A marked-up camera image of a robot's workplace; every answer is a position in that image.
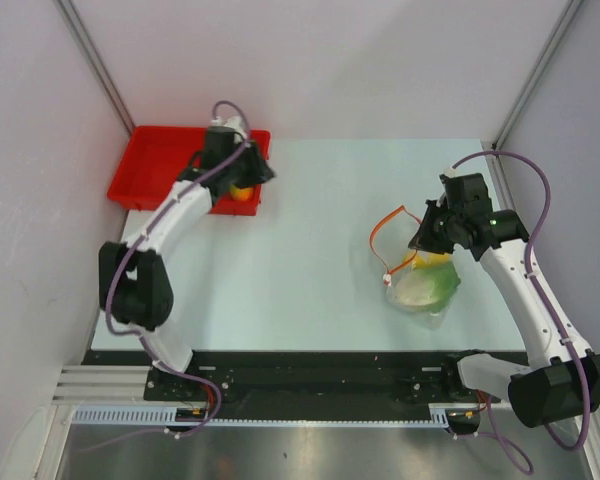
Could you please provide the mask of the yellow fake lemon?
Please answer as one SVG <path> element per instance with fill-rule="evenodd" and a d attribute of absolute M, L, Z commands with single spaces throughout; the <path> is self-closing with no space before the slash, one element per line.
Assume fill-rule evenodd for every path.
<path fill-rule="evenodd" d="M 413 269 L 435 268 L 452 261 L 450 254 L 435 254 L 429 252 L 412 251 L 408 252 L 403 262 Z"/>

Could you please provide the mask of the clear zip top bag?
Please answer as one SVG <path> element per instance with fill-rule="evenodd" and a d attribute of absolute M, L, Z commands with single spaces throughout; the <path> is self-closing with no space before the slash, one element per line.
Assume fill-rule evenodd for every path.
<path fill-rule="evenodd" d="M 422 220 L 400 205 L 371 230 L 368 245 L 383 268 L 382 284 L 389 305 L 429 330 L 443 324 L 461 285 L 450 254 L 434 254 L 408 245 Z"/>

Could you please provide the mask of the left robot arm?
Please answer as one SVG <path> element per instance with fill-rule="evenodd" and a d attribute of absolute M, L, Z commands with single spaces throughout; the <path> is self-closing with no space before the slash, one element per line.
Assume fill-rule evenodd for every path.
<path fill-rule="evenodd" d="M 192 349 L 171 319 L 174 292 L 167 259 L 185 231 L 232 188 L 256 187 L 274 177 L 245 120 L 216 117 L 202 149 L 149 219 L 123 241 L 106 242 L 99 250 L 99 303 L 109 332 L 137 337 L 154 362 L 170 369 L 165 385 L 179 399 L 199 392 L 201 376 L 188 367 Z"/>

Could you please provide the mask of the green fake lettuce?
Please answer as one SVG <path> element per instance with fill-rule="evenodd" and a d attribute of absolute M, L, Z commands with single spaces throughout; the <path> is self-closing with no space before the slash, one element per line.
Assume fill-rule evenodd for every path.
<path fill-rule="evenodd" d="M 461 280 L 452 262 L 429 269 L 412 269 L 394 287 L 398 306 L 413 312 L 438 314 L 447 308 Z"/>

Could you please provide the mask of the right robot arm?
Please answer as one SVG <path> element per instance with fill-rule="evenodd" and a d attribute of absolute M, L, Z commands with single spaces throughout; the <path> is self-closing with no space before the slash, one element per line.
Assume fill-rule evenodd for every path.
<path fill-rule="evenodd" d="M 600 353 L 567 319 L 532 252 L 530 235 L 513 210 L 496 211 L 480 174 L 440 177 L 444 193 L 427 209 L 409 247 L 471 253 L 498 288 L 526 349 L 524 365 L 480 350 L 452 359 L 443 393 L 464 401 L 476 390 L 509 402 L 529 428 L 585 417 L 600 406 Z"/>

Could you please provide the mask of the orange green fake mango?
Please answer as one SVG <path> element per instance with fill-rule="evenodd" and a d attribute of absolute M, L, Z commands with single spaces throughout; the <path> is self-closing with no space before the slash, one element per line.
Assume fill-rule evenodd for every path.
<path fill-rule="evenodd" d="M 253 187 L 237 187 L 235 185 L 231 185 L 229 189 L 229 194 L 231 198 L 236 202 L 248 202 L 253 197 L 254 188 Z"/>

